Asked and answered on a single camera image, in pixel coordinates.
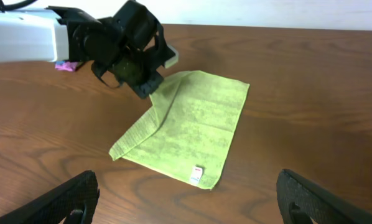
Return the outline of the green microfiber cloth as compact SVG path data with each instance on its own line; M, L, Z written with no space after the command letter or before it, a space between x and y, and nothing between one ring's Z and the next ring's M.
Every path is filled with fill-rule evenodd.
M217 184L249 84L203 71L167 77L152 106L114 143L127 159L201 189Z

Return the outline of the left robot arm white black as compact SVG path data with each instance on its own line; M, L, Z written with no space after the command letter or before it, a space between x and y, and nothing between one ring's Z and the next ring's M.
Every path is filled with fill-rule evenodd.
M177 63L178 52L159 20L142 4L127 1L113 17L95 19L73 7L29 9L31 1L0 1L0 63L88 62L99 80L106 72L140 98L163 82L157 72Z

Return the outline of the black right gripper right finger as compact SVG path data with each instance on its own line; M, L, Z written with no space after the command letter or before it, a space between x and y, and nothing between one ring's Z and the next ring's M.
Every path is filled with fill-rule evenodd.
M279 210L285 224L365 224L372 214L342 200L290 169L276 182Z

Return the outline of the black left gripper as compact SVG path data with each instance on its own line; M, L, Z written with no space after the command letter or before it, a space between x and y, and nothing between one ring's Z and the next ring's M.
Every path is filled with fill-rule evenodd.
M157 69L170 68L177 63L177 51L167 44L162 24L156 25L152 38L154 46L145 51L127 47L111 65L93 62L91 70L95 77L104 83L102 76L110 72L114 75L118 86L125 83L138 97L147 98L164 81Z

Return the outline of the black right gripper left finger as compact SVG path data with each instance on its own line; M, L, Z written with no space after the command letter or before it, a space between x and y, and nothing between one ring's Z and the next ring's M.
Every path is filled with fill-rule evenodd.
M71 178L35 200L0 217L0 223L91 224L100 197L91 170Z

